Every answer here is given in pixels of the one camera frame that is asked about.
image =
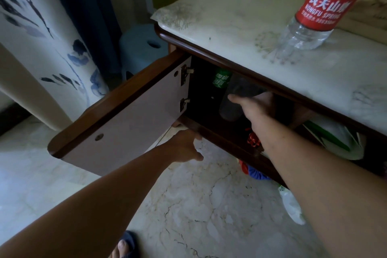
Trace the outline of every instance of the blue stool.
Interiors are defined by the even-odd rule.
[[[155,60],[168,55],[168,43],[161,40],[153,24],[137,25],[120,38],[122,80],[126,81]]]

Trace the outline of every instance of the green bottle label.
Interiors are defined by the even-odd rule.
[[[219,89],[227,88],[228,82],[230,81],[232,74],[233,73],[228,70],[219,68],[216,70],[216,75],[214,81],[212,81],[212,84]]]

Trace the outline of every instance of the forearm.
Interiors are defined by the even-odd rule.
[[[108,257],[176,153],[159,146],[60,203],[0,247],[2,257]]]
[[[252,124],[275,168],[333,256],[385,256],[385,181],[266,115]]]

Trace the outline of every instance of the nongfu spring water bottle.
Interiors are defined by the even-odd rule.
[[[320,46],[356,0],[305,0],[279,39],[282,56]]]

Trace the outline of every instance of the baseboard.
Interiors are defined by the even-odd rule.
[[[13,103],[0,111],[0,136],[31,115],[19,104]]]

